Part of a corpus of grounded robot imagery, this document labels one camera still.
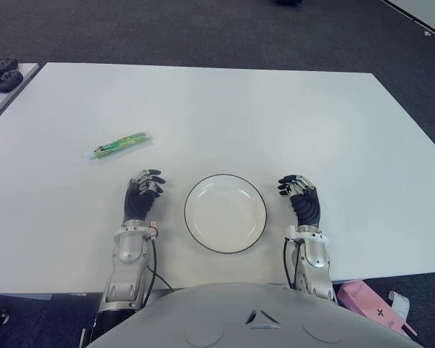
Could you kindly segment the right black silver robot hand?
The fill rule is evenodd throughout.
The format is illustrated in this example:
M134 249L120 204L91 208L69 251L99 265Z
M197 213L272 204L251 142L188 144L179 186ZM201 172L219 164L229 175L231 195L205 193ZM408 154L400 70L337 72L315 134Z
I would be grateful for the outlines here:
M298 226L319 228L320 202L314 184L303 175L287 175L278 181L281 196L287 196L297 216Z

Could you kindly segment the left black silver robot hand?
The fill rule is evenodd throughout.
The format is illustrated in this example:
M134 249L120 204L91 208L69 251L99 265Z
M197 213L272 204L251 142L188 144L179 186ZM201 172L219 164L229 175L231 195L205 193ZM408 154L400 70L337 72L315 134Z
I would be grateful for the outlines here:
M165 180L160 170L142 170L128 181L124 199L124 223L129 220L145 221L156 198L163 193Z

